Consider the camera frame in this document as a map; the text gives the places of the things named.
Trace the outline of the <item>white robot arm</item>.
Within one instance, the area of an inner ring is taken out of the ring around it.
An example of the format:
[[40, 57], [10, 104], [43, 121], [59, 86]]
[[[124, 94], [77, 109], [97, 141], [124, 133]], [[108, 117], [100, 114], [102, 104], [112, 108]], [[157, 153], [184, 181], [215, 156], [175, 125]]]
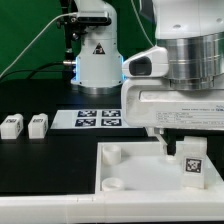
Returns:
[[224, 0], [139, 1], [156, 42], [121, 60], [114, 9], [75, 0], [82, 47], [71, 82], [90, 94], [119, 89], [126, 123], [175, 152], [182, 131], [224, 130]]

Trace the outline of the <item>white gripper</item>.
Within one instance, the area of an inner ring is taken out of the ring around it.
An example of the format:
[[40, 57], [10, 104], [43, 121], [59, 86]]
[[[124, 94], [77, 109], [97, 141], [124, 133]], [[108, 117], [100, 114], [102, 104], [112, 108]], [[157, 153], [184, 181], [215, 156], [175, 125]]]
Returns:
[[168, 51], [155, 46], [138, 53], [122, 66], [121, 90], [127, 124], [155, 128], [167, 155], [176, 154], [176, 137], [167, 129], [224, 130], [224, 74], [210, 80], [194, 79], [192, 88], [171, 86]]

